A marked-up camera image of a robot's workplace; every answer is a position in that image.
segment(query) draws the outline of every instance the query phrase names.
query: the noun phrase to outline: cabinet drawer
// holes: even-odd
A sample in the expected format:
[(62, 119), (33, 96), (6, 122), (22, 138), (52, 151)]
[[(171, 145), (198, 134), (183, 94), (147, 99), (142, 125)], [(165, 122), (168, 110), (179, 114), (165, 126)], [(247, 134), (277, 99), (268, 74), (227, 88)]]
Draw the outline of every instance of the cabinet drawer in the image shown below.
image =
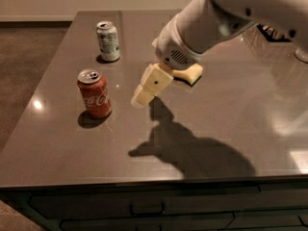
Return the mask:
[(64, 221), (64, 231), (193, 231), (224, 229), (232, 214)]
[(30, 205), (51, 219), (190, 215), (242, 210), (258, 190), (118, 192), (34, 196)]
[(304, 226), (232, 229), (232, 231), (307, 231), (307, 230), (308, 228)]
[(228, 229), (300, 226), (298, 216), (307, 213), (308, 209), (235, 213)]

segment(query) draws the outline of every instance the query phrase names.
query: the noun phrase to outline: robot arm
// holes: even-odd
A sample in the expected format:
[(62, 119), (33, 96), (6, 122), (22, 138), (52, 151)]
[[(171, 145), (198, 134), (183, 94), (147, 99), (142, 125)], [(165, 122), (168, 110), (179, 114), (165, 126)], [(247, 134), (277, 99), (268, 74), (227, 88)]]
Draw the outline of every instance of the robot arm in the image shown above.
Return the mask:
[[(181, 71), (199, 63), (213, 46), (241, 34), (255, 22), (269, 24), (287, 35), (298, 46), (297, 57), (308, 59), (308, 0), (192, 0), (154, 40), (155, 54), (161, 61), (155, 65), (156, 85), (150, 85), (152, 65), (143, 75), (132, 103), (146, 105), (151, 98), (142, 102), (140, 93), (157, 95), (170, 83), (170, 70)], [(169, 74), (167, 82), (159, 80), (159, 71)]]

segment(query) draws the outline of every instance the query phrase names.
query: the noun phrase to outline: gray countertop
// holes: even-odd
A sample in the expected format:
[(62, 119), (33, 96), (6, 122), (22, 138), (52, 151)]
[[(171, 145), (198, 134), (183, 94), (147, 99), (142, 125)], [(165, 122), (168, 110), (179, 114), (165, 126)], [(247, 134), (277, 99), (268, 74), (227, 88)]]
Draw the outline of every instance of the gray countertop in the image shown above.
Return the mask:
[[(148, 108), (130, 105), (157, 62), (151, 42), (175, 13), (78, 13), (0, 154), (0, 188), (307, 173), (308, 66), (290, 43), (266, 43), (255, 28), (211, 49), (193, 88), (174, 82)], [(115, 63), (96, 60), (102, 20), (118, 29)], [(107, 78), (113, 112), (103, 122), (84, 113), (85, 68)]]

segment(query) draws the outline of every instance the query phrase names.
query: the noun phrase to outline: coca-cola can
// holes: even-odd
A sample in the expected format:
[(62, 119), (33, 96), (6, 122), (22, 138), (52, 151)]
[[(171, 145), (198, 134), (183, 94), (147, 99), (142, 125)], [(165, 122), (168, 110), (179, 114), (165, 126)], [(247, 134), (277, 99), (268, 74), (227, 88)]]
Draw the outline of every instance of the coca-cola can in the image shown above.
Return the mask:
[(86, 109), (92, 118), (103, 118), (112, 111), (104, 75), (95, 69), (85, 69), (78, 75), (77, 86), (84, 99)]
[(106, 62), (119, 59), (117, 30), (113, 22), (101, 21), (97, 24), (96, 34), (100, 55)]

